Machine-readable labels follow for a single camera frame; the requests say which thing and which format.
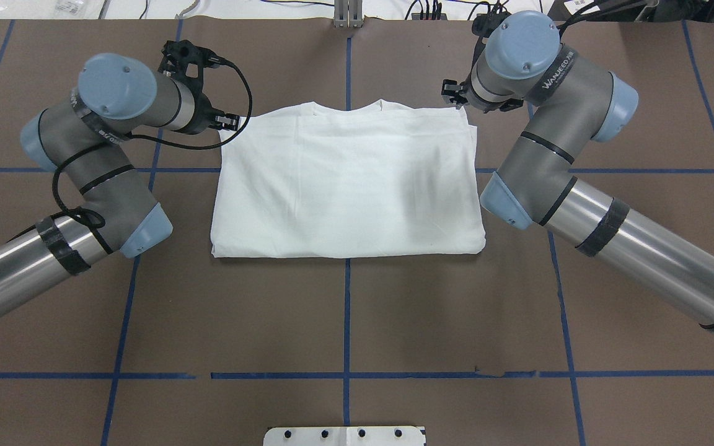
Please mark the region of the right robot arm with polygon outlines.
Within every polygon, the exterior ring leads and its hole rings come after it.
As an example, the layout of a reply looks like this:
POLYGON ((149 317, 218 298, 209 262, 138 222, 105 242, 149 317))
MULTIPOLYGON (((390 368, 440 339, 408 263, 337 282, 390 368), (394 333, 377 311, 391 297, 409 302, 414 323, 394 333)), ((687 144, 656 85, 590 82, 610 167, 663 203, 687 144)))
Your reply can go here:
POLYGON ((442 83, 442 96, 457 108, 534 108, 480 204, 518 229, 539 225, 614 266, 714 336, 714 256, 571 172, 587 145, 610 141, 629 124, 638 92, 564 43, 565 29, 538 11, 481 14, 467 78, 442 83))

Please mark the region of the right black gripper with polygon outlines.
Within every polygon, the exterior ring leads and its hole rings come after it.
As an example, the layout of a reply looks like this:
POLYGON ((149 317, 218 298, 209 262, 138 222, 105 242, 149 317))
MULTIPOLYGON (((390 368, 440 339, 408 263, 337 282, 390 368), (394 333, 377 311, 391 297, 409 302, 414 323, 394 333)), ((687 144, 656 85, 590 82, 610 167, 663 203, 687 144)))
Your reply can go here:
POLYGON ((469 104, 482 113, 498 110, 506 102, 505 95, 493 93, 484 87, 475 69, 472 69, 468 78, 462 82, 443 79, 441 96, 445 104, 469 104))

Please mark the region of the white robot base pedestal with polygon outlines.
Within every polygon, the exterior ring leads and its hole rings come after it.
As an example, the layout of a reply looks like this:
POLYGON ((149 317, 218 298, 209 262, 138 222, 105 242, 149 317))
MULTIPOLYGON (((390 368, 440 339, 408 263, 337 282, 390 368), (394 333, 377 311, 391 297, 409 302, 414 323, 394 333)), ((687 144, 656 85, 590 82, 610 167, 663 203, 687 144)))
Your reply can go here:
POLYGON ((426 445, 424 427, 324 426, 267 430, 263 445, 426 445))

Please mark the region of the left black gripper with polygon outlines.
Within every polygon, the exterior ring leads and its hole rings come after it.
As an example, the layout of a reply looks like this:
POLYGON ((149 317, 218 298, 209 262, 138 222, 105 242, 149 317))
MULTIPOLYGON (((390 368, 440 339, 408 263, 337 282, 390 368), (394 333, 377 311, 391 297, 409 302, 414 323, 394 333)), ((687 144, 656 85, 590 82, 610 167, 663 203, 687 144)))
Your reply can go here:
POLYGON ((206 129, 235 132, 240 129, 240 122, 241 116, 216 109, 206 94, 201 93, 195 99, 195 112, 190 119, 190 134, 200 134, 206 129))

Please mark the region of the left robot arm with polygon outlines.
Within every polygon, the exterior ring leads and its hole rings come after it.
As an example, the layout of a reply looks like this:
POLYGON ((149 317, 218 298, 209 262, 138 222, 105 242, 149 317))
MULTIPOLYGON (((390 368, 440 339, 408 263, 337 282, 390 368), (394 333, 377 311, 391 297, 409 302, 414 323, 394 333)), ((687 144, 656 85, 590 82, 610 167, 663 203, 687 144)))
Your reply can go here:
POLYGON ((181 40, 165 43, 157 69, 115 53, 92 56, 68 99, 23 127, 24 153, 51 174, 57 211, 0 246, 0 317, 113 252, 135 258, 170 237, 169 217, 123 144, 143 139, 193 150, 135 133, 141 126, 239 135, 249 116, 216 109, 203 90, 204 70, 220 67, 235 70, 252 109, 252 91, 235 63, 181 40))

